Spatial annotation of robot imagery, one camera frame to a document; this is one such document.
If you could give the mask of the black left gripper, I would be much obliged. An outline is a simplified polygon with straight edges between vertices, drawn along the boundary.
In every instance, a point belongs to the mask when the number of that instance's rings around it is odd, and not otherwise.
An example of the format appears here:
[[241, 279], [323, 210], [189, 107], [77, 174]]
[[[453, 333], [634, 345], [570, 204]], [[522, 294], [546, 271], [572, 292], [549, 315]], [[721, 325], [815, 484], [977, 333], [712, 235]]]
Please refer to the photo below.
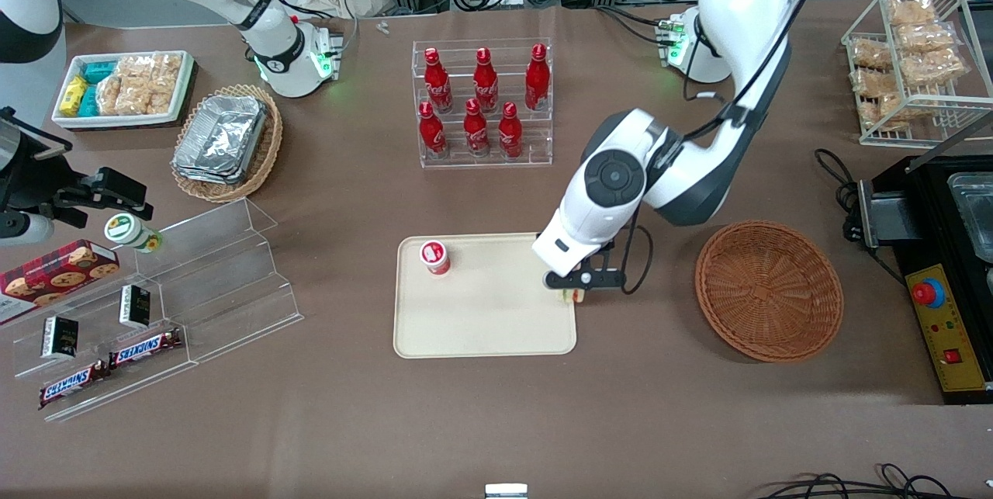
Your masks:
[[621, 288], [627, 282], [624, 269], [610, 267], [611, 251], [597, 251], [583, 258], [566, 274], [546, 272], [543, 284], [552, 290], [580, 290], [580, 302], [589, 300], [589, 290]]

